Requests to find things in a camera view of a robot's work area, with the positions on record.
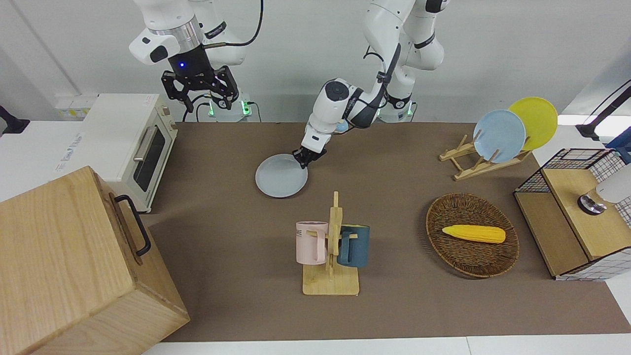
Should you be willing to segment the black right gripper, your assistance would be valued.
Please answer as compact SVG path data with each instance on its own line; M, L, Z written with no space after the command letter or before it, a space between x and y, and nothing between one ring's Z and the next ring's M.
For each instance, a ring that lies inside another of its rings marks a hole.
M208 90L218 94L220 108L230 110L239 98L237 82L227 65L213 68L202 45L180 53L168 61L172 71L164 71L161 82L167 97L185 105L186 112L192 113L194 106L189 91Z

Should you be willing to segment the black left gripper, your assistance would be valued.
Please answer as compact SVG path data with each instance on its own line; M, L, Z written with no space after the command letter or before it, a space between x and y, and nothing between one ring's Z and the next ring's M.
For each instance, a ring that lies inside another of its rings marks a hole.
M326 153L326 148L323 148L320 152L315 152L302 146L300 150L294 150L291 155L293 155L294 159L297 160L302 169L306 169L311 162L318 160Z

